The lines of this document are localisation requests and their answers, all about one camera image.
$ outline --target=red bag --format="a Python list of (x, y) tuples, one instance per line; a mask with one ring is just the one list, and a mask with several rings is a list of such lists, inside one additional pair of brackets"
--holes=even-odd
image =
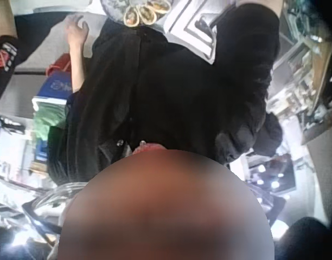
[(46, 70), (46, 76), (49, 77), (53, 72), (56, 71), (71, 73), (71, 57), (69, 53), (62, 54), (54, 64), (50, 65)]

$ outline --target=sleeve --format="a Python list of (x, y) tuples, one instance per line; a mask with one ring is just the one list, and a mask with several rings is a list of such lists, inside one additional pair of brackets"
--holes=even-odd
[(224, 77), (227, 121), (216, 146), (225, 162), (255, 143), (266, 114), (267, 89), (279, 50), (279, 18), (259, 4), (244, 4), (218, 24), (216, 68)]
[(273, 157), (282, 141), (283, 130), (278, 118), (273, 113), (266, 114), (265, 122), (253, 146), (254, 152), (258, 155)]
[(72, 109), (73, 103), (75, 98), (78, 96), (78, 92), (72, 93), (68, 98), (66, 102), (66, 110), (67, 112)]
[(11, 36), (0, 37), (0, 98), (13, 75), (18, 59), (18, 39)]

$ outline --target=oyster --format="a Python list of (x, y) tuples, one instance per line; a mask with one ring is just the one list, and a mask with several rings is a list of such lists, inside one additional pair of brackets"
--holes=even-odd
[(171, 10), (171, 4), (167, 0), (148, 1), (147, 6), (158, 14), (167, 14)]
[(124, 24), (128, 27), (139, 25), (139, 16), (136, 8), (129, 6), (124, 15)]
[(147, 5), (137, 6), (138, 14), (145, 25), (152, 25), (156, 22), (156, 13)]

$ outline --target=pink object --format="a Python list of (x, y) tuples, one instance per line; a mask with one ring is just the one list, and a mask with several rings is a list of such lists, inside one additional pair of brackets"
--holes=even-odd
[(142, 144), (138, 146), (132, 154), (142, 153), (146, 151), (152, 151), (152, 150), (166, 150), (166, 148), (159, 144)]

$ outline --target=ceiling light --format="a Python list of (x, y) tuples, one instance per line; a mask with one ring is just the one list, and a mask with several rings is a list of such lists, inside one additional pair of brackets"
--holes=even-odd
[(273, 182), (271, 183), (271, 187), (272, 187), (273, 189), (277, 189), (277, 188), (280, 187), (280, 184), (279, 184), (279, 182), (277, 182), (277, 181), (273, 181)]
[(265, 168), (265, 166), (264, 165), (259, 165), (259, 167), (258, 167), (258, 171), (259, 172), (266, 172), (266, 168)]
[(34, 220), (34, 223), (35, 223), (37, 226), (41, 226), (41, 225), (42, 225), (42, 223), (39, 222), (38, 220)]
[(285, 224), (283, 221), (277, 219), (276, 222), (271, 227), (272, 237), (275, 240), (279, 240), (281, 237), (283, 237), (283, 235), (288, 230), (288, 228), (289, 228), (289, 226), (287, 224)]

